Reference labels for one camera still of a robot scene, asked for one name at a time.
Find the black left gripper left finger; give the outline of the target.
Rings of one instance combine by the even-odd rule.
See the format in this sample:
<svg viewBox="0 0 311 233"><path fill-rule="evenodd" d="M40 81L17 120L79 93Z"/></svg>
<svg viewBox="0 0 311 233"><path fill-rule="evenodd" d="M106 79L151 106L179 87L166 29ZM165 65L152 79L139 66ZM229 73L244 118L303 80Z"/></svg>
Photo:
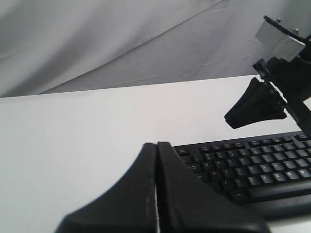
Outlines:
<svg viewBox="0 0 311 233"><path fill-rule="evenodd" d="M103 195L68 214L58 233L155 233L156 145L146 143L127 172Z"/></svg>

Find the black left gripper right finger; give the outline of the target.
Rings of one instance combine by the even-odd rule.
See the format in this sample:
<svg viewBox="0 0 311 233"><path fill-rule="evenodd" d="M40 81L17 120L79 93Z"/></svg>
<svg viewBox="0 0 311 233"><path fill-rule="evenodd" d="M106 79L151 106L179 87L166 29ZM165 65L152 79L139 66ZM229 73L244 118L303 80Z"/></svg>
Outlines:
<svg viewBox="0 0 311 233"><path fill-rule="evenodd" d="M162 233L267 233L257 214L198 179L168 142L158 142L156 191Z"/></svg>

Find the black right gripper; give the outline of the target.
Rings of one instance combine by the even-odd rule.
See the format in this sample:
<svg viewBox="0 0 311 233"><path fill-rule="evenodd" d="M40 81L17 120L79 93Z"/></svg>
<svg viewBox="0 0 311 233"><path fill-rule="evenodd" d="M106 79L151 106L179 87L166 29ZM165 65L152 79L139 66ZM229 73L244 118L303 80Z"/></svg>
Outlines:
<svg viewBox="0 0 311 233"><path fill-rule="evenodd" d="M237 103L224 116L227 124L237 129L257 122L285 119L284 108L298 127L311 134L311 110L304 101L311 97L311 41L291 62L273 56L268 61L259 60L253 65L260 77L252 78ZM279 93L267 82L273 83Z"/></svg>

